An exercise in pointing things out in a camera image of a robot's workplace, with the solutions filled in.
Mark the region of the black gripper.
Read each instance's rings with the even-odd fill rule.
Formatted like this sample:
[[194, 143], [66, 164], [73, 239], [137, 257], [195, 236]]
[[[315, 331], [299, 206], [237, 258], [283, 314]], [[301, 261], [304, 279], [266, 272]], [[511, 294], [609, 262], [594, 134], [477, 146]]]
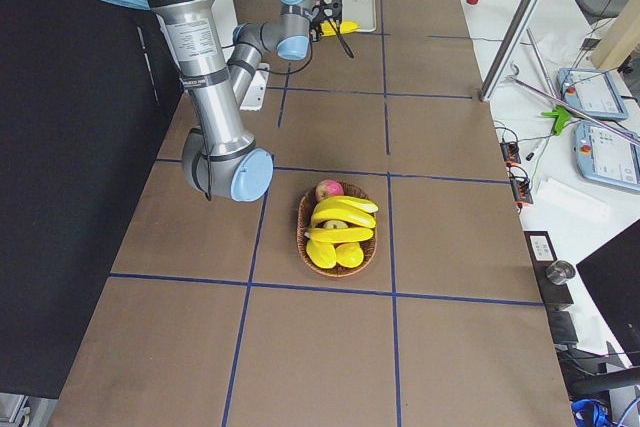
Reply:
[[342, 0], [316, 0], [311, 10], [310, 36], [320, 41], [325, 36], [341, 36]]

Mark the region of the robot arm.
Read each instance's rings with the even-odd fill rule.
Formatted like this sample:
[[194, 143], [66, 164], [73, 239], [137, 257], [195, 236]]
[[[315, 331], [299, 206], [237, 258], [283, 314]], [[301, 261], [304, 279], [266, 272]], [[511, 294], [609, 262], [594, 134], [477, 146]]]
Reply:
[[164, 23], [166, 41], [199, 121], [182, 152], [189, 184], [207, 197], [259, 199], [272, 180], [273, 160], [243, 126], [241, 103], [263, 55], [305, 59], [311, 42], [321, 36], [322, 22], [341, 20], [341, 0], [280, 0], [278, 20], [234, 29], [229, 56], [219, 40], [215, 0], [100, 1], [150, 10]]

